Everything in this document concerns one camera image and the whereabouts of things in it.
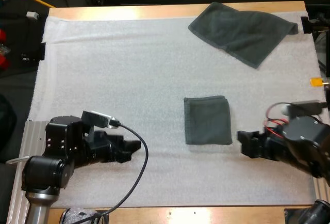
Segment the wooden table edge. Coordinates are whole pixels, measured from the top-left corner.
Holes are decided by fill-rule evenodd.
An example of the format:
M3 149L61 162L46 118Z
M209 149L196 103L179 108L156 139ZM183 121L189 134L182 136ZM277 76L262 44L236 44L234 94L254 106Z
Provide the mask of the wooden table edge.
M52 8L49 10L49 16L81 21L180 18L197 16L208 5ZM289 12L306 10L303 1L227 3L225 5L240 11Z

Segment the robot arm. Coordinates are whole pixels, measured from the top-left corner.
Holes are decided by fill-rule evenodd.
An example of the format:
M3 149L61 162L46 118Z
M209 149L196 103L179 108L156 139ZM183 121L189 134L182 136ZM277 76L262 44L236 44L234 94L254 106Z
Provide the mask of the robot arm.
M22 190L30 203L26 224L47 224L50 206L75 168L98 162L124 163L140 149L139 140L125 141L121 135L94 131L95 125L103 126L106 121L104 115L84 112L82 118L61 116L49 122L45 152L30 157L22 172Z
M325 178L330 186L330 126L312 116L320 113L319 108L302 111L305 107L295 103L288 109L290 120L284 124L265 127L263 133L239 131L242 154L281 161L315 178ZM329 224L330 204L317 200L310 208L286 215L286 223Z

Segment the white foam sheet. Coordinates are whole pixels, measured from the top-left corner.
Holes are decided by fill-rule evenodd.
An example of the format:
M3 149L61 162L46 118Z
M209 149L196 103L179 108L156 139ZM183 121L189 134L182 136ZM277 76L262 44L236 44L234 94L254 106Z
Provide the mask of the white foam sheet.
M48 17L45 61L38 70L30 120L94 110L118 118L144 137L149 162L123 206L310 204L310 176L280 162L240 154L238 130L262 130L275 102L324 101L306 12L277 13L299 24L256 70L206 44L188 29L194 18L66 21ZM224 95L233 144L185 144L184 98ZM123 129L112 131L134 138ZM143 149L124 164L75 170L56 207L109 207L131 188Z

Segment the dark gray cloth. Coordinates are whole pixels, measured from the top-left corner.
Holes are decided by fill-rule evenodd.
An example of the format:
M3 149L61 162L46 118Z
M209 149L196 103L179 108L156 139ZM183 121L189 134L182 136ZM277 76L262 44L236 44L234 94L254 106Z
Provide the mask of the dark gray cloth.
M265 12L238 11L216 2L188 28L203 41L253 68L257 68L287 34L298 33L297 23Z
M224 96L184 99L186 144L230 145L230 112Z

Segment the red wire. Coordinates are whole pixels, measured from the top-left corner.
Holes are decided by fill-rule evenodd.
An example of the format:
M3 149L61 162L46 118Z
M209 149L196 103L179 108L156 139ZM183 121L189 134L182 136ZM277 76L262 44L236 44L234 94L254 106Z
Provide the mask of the red wire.
M283 120L281 120L281 119L267 119L267 120L264 121L263 124L264 124L265 128L266 128L270 133L272 133L272 134L276 135L277 137L283 139L283 136L282 136L282 135L279 135L278 133L276 133L275 131L273 131L270 127L267 127L268 122L273 122L273 123L276 123L276 124L281 125L281 126L283 125L282 123L280 123L280 122L278 122L278 121L276 121L276 120L280 120L280 121L282 121L282 122L285 122L285 121L286 121L285 119L283 119Z
M276 135L277 137L283 139L283 136L282 136L282 135L279 135L278 133L274 132L271 128L266 127L266 129L267 129L270 133L272 133L272 134Z

